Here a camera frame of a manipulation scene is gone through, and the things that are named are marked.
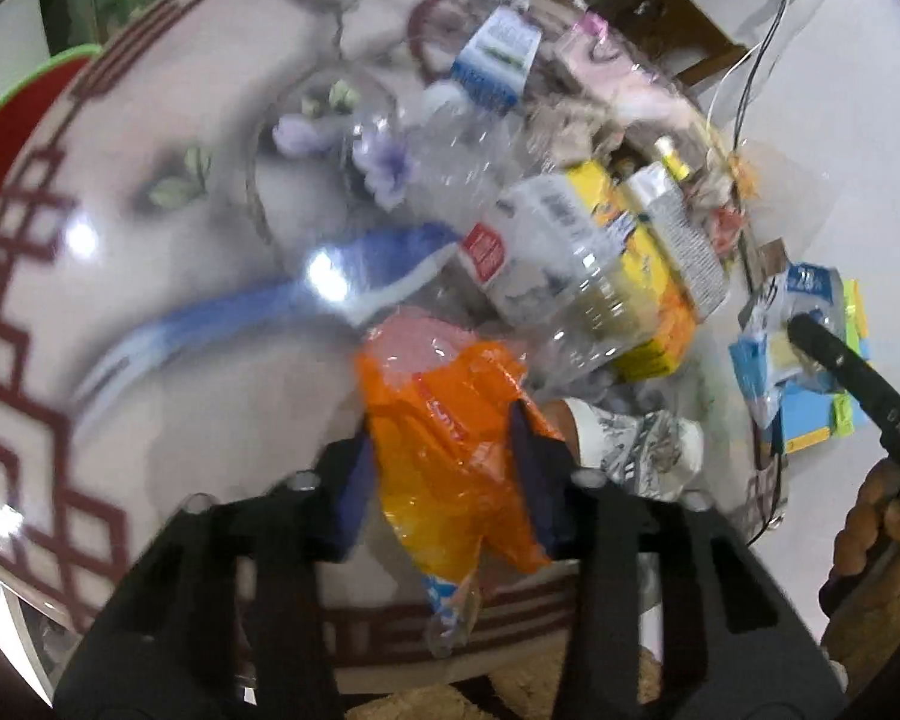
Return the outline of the right hand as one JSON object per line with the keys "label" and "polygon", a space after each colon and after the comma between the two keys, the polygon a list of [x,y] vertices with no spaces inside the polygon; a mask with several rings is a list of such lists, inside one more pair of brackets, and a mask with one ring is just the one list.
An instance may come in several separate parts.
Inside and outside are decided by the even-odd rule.
{"label": "right hand", "polygon": [[896,499],[899,483],[899,466],[889,458],[878,461],[866,475],[857,502],[837,533],[831,578],[860,575],[866,566],[866,553],[877,544],[880,535],[889,536],[896,550],[886,567],[850,598],[852,608],[870,611],[900,600],[900,502]]}

